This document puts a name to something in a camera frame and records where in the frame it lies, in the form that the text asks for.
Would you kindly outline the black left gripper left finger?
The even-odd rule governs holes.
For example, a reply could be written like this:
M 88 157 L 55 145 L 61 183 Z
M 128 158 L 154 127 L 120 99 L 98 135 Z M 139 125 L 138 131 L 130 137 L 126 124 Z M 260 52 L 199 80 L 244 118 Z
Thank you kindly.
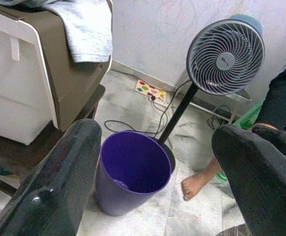
M 93 185 L 101 136 L 95 120 L 74 122 L 1 211 L 0 236 L 76 235 Z

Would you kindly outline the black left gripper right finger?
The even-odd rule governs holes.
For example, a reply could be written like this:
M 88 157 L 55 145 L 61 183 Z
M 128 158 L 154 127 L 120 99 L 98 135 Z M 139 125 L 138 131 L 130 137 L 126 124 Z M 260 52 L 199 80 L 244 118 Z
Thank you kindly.
M 286 126 L 223 125 L 212 148 L 250 232 L 286 236 Z

